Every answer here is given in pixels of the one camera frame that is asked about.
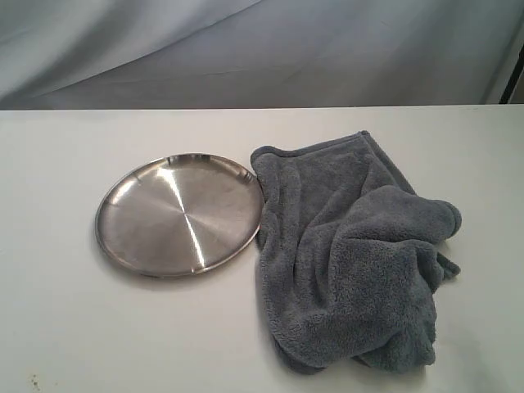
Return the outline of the grey fleece cloth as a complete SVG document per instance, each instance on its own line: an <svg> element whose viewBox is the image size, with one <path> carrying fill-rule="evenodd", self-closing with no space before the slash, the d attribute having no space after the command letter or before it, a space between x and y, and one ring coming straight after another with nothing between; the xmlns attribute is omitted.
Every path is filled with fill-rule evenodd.
<svg viewBox="0 0 524 393"><path fill-rule="evenodd" d="M459 267L437 247L461 227L416 194L372 136L294 151L260 147L259 289L282 361L316 373L340 360L403 373L435 361L435 291Z"/></svg>

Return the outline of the round stainless steel plate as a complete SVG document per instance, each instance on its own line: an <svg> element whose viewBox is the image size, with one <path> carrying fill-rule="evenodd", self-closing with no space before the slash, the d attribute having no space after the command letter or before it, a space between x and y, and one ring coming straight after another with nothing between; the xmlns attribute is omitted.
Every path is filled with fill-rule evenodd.
<svg viewBox="0 0 524 393"><path fill-rule="evenodd" d="M163 157L127 173L102 199L94 233L107 259L149 278L208 272L240 254L260 228L257 177L222 156Z"/></svg>

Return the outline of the white backdrop curtain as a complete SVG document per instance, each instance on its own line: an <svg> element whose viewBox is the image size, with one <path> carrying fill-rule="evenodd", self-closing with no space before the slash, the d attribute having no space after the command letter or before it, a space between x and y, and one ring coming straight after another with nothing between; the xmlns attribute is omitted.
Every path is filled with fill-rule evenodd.
<svg viewBox="0 0 524 393"><path fill-rule="evenodd" d="M4 1L4 110L486 103L520 1Z"/></svg>

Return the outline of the black stand pole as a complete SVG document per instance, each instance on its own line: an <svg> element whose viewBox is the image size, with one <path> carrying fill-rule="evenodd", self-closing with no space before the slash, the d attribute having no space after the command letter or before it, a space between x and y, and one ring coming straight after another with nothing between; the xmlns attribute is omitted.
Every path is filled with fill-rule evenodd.
<svg viewBox="0 0 524 393"><path fill-rule="evenodd" d="M514 91L517 87L517 83L521 77L521 74L523 72L523 52L524 52L524 47L521 47L519 53L518 53L518 58L517 58L517 61L515 63L515 66L513 67L513 70L512 70L512 73L510 74L509 78L508 78L508 82L504 88L504 91L499 99L499 104L500 105L506 105L510 102L510 99L512 98L513 94L514 94Z"/></svg>

